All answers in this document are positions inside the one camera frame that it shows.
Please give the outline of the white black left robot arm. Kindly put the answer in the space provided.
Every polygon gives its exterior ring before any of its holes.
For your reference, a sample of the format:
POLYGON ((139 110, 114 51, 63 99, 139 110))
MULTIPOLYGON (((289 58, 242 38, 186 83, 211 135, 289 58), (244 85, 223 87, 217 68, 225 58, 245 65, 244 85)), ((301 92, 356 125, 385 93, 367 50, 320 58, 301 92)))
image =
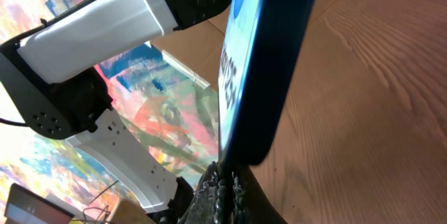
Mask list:
POLYGON ((181 216, 193 190, 124 125, 95 65, 222 13, 231 0, 85 0, 1 45, 1 83, 26 126, 95 158, 152 213, 181 216))

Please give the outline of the blue Galaxy smartphone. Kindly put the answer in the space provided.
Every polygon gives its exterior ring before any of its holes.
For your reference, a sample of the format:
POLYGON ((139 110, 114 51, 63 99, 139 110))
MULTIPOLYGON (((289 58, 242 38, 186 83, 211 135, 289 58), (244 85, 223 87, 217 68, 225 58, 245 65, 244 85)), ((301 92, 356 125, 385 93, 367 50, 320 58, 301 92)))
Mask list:
POLYGON ((221 166, 268 154, 313 4, 232 0, 218 75, 221 166))

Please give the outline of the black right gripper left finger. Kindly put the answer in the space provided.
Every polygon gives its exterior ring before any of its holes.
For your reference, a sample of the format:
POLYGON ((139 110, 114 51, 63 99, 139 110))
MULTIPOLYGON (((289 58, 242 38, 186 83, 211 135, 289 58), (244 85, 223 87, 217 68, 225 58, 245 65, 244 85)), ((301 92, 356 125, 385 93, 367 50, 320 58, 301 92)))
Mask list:
POLYGON ((212 162, 199 180, 193 199, 178 224, 223 224, 226 222, 226 181, 212 162))

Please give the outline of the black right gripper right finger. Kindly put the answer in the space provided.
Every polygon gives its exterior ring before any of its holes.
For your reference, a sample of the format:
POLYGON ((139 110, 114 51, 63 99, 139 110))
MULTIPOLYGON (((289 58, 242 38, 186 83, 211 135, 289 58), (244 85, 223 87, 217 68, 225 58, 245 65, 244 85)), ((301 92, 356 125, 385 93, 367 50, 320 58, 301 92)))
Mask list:
POLYGON ((287 224, 271 205, 248 165, 233 172, 233 222, 237 224, 287 224))

